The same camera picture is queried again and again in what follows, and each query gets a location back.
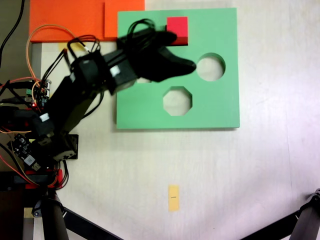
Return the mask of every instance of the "red block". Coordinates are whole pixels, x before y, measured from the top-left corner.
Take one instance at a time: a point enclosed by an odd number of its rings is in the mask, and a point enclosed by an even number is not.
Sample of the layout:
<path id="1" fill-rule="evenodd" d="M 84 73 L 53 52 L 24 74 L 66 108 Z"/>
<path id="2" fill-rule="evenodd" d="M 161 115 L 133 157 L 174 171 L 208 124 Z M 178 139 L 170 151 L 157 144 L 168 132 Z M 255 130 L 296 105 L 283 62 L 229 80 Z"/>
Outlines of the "red block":
<path id="1" fill-rule="evenodd" d="M 186 46 L 188 45 L 188 17 L 171 16 L 166 18 L 166 30 L 177 35 L 176 41 L 171 45 Z"/>

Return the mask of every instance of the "wire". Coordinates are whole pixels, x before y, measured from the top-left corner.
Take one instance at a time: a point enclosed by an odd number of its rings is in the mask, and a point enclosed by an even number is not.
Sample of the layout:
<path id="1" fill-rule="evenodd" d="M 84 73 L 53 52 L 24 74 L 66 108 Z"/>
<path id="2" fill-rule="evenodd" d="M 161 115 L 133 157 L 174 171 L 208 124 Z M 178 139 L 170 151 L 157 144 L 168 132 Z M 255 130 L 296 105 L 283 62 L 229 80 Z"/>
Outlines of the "wire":
<path id="1" fill-rule="evenodd" d="M 26 133 L 31 133 L 32 131 L 8 131 L 8 132 L 5 132 L 5 131 L 1 131 L 0 130 L 0 133 L 2 134 L 26 134 Z"/>
<path id="2" fill-rule="evenodd" d="M 16 79 L 10 80 L 10 84 L 13 84 L 13 83 L 18 82 L 18 81 L 21 81 L 21 80 L 27 80 L 27 79 L 33 80 L 34 78 L 31 77 L 31 76 L 16 78 Z"/>
<path id="3" fill-rule="evenodd" d="M 58 28 L 58 29 L 61 29 L 61 30 L 64 30 L 66 32 L 68 32 L 69 34 L 71 34 L 74 38 L 76 38 L 77 36 L 72 32 L 70 31 L 68 28 L 66 28 L 65 26 L 61 26 L 61 25 L 58 25 L 58 24 L 44 24 L 44 25 L 41 25 L 41 26 L 38 26 L 36 29 L 34 29 L 32 31 L 32 33 L 30 34 L 27 42 L 26 42 L 26 46 L 25 46 L 25 57 L 26 57 L 26 63 L 28 65 L 28 68 L 29 68 L 29 71 L 30 71 L 30 74 L 31 76 L 36 79 L 36 75 L 31 67 L 31 63 L 30 63 L 30 58 L 29 58 L 29 47 L 30 47 L 30 41 L 31 41 L 31 38 L 33 37 L 33 35 L 39 31 L 40 29 L 43 29 L 43 28 L 47 28 L 47 27 L 54 27 L 54 28 Z"/>
<path id="4" fill-rule="evenodd" d="M 9 34 L 5 37 L 5 39 L 3 40 L 1 47 L 0 47 L 0 68 L 1 68 L 1 61 L 2 61 L 2 52 L 5 48 L 5 45 L 7 43 L 7 41 L 9 40 L 9 38 L 11 37 L 11 35 L 14 33 L 14 31 L 16 30 L 16 28 L 18 27 L 20 20 L 22 18 L 22 15 L 24 13 L 24 8 L 25 8 L 25 0 L 21 1 L 21 8 L 20 8 L 20 13 L 18 16 L 18 19 L 15 22 L 15 25 L 13 26 L 13 28 L 11 29 L 11 31 L 9 32 Z"/>
<path id="5" fill-rule="evenodd" d="M 12 145 L 12 140 L 11 140 L 11 139 L 10 139 L 10 144 L 11 144 L 11 149 L 12 149 L 12 153 L 13 153 L 14 159 L 15 159 L 16 162 L 18 163 L 18 160 L 17 160 L 17 158 L 16 158 L 16 154 L 15 154 L 15 150 L 14 150 L 14 146 Z M 26 179 L 28 179 L 32 184 L 40 186 L 39 184 L 37 184 L 37 183 L 35 183 L 34 181 L 32 181 L 32 180 L 26 175 L 26 173 L 24 172 L 24 170 L 22 169 L 22 167 L 20 166 L 19 163 L 18 163 L 18 166 L 19 166 L 20 170 L 22 171 L 22 173 L 23 173 L 23 175 L 25 176 Z"/>
<path id="6" fill-rule="evenodd" d="M 20 177 L 22 177 L 26 182 L 33 184 L 32 182 L 29 182 L 29 180 L 27 178 L 25 178 L 20 172 L 15 170 L 9 163 L 7 163 L 6 160 L 4 160 L 4 158 L 1 155 L 0 155 L 0 159 L 5 163 L 5 165 L 7 165 L 9 168 L 11 168 L 13 171 L 15 171 L 17 174 L 19 174 Z"/>
<path id="7" fill-rule="evenodd" d="M 94 42 L 92 48 L 91 48 L 91 51 L 85 46 L 84 49 L 90 53 L 92 52 L 92 50 L 94 49 L 94 46 L 97 44 L 97 47 L 95 50 L 97 49 L 101 49 L 100 47 L 100 41 L 96 38 L 96 36 L 94 35 L 82 35 L 82 36 L 79 36 L 79 37 L 76 37 L 74 39 L 71 39 L 70 41 L 68 41 L 67 43 L 67 47 L 71 53 L 71 55 L 74 57 L 74 59 L 77 59 L 77 56 L 76 54 L 74 53 L 72 47 L 71 47 L 71 44 L 73 43 L 80 43 L 80 44 L 83 44 L 83 42 Z"/>
<path id="8" fill-rule="evenodd" d="M 69 59 L 68 59 L 68 54 L 67 54 L 67 49 L 64 48 L 60 53 L 59 55 L 57 56 L 57 58 L 54 60 L 54 62 L 49 66 L 49 68 L 45 71 L 43 77 L 42 77 L 42 82 L 41 82 L 41 85 L 38 89 L 38 92 L 37 92 L 37 96 L 36 96 L 36 101 L 33 100 L 34 102 L 39 102 L 40 100 L 40 95 L 41 95 L 41 91 L 42 89 L 44 88 L 45 86 L 45 82 L 47 80 L 47 78 L 49 77 L 49 75 L 53 72 L 53 70 L 57 67 L 57 65 L 60 63 L 60 61 L 65 58 L 66 61 L 67 61 L 67 64 L 69 65 L 70 63 L 68 62 Z"/>
<path id="9" fill-rule="evenodd" d="M 4 145 L 2 145 L 1 143 L 0 143 L 0 147 L 1 147 L 3 150 L 6 151 L 6 153 L 7 153 L 7 154 L 10 156 L 10 158 L 13 160 L 14 164 L 16 165 L 16 167 L 19 169 L 19 164 L 18 164 L 18 162 L 15 160 L 14 156 L 11 154 L 11 152 L 9 151 L 9 149 L 6 148 L 6 147 L 5 147 Z"/>
<path id="10" fill-rule="evenodd" d="M 97 104 L 97 106 L 95 106 L 93 109 L 91 109 L 88 113 L 86 113 L 82 119 L 85 119 L 86 117 L 88 117 L 90 114 L 92 114 L 99 106 L 100 104 L 102 103 L 102 100 L 104 99 L 104 96 L 105 96 L 105 93 L 104 92 L 101 92 L 100 93 L 100 100 L 99 100 L 99 103 Z"/>
<path id="11" fill-rule="evenodd" d="M 32 100 L 35 104 L 37 104 L 35 96 L 34 96 L 34 90 L 35 90 L 35 86 L 37 85 L 37 83 L 35 82 L 32 86 L 32 90 L 31 90 L 31 96 L 32 96 Z"/>

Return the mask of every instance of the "orange board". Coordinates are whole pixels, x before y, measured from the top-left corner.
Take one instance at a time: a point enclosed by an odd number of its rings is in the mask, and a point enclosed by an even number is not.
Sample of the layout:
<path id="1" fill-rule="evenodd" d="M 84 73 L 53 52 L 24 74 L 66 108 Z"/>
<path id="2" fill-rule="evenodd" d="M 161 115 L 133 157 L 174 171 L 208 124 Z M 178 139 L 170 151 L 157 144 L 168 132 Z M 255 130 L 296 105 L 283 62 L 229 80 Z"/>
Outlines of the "orange board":
<path id="1" fill-rule="evenodd" d="M 115 41 L 118 36 L 118 12 L 144 11 L 145 0 L 105 0 L 104 38 Z"/>
<path id="2" fill-rule="evenodd" d="M 118 28 L 118 11 L 145 9 L 144 0 L 131 1 L 30 0 L 29 34 L 41 25 L 58 24 L 67 27 L 77 36 L 91 34 L 101 41 L 115 40 Z M 71 38 L 65 31 L 49 27 L 34 34 L 31 41 L 33 43 L 67 42 Z"/>

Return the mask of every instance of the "black tripod leg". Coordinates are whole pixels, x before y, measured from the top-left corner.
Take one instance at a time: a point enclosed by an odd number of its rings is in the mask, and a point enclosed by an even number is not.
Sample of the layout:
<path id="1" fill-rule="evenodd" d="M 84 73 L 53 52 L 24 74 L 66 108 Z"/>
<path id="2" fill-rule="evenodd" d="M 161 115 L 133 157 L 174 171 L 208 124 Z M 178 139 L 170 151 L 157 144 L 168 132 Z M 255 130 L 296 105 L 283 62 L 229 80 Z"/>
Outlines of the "black tripod leg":
<path id="1" fill-rule="evenodd" d="M 61 206 L 50 199 L 41 204 L 45 240 L 69 240 Z"/>
<path id="2" fill-rule="evenodd" d="M 242 240 L 281 240 L 289 236 L 298 221 L 297 217 L 300 212 L 296 211 L 289 216 L 286 216 L 279 221 L 276 221 L 265 228 L 252 233 Z"/>
<path id="3" fill-rule="evenodd" d="M 75 212 L 64 208 L 66 228 L 87 240 L 121 240 L 122 238 L 103 229 Z"/>
<path id="4" fill-rule="evenodd" d="M 301 212 L 290 240 L 316 240 L 319 227 L 320 216 L 318 211 L 311 205 Z"/>

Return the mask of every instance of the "green board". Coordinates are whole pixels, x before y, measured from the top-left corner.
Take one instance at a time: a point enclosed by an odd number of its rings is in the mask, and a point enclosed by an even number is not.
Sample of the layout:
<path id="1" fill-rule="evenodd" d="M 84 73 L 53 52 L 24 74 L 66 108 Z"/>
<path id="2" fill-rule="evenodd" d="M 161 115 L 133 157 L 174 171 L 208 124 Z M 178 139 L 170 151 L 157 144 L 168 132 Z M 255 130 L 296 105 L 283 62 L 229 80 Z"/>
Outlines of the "green board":
<path id="1" fill-rule="evenodd" d="M 195 63 L 206 54 L 221 56 L 225 63 L 224 75 L 216 81 L 205 81 L 194 71 L 160 83 L 135 83 L 117 94 L 118 129 L 240 126 L 235 8 L 119 12 L 118 35 L 126 35 L 129 26 L 140 19 L 151 19 L 156 26 L 163 27 L 167 17 L 179 16 L 188 17 L 188 46 L 170 46 L 170 51 Z M 184 87 L 192 95 L 192 108 L 185 115 L 172 116 L 164 109 L 163 97 L 172 87 Z"/>

